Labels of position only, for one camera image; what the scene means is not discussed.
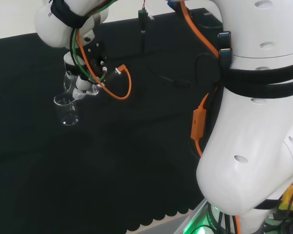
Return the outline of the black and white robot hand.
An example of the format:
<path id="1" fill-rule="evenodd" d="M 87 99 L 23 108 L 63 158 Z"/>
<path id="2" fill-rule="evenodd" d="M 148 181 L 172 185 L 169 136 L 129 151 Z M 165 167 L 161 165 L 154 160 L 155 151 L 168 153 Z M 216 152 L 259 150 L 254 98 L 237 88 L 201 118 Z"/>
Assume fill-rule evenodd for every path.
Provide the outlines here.
<path id="1" fill-rule="evenodd" d="M 77 45 L 77 41 L 72 42 L 72 58 L 78 68 L 79 74 L 73 90 L 73 98 L 81 100 L 86 96 L 95 96 L 99 93 L 100 85 L 95 80 L 103 82 L 107 74 L 106 56 L 104 46 L 98 43 L 95 46 L 85 46 L 84 52 L 90 67 L 88 68 L 81 50 Z"/>

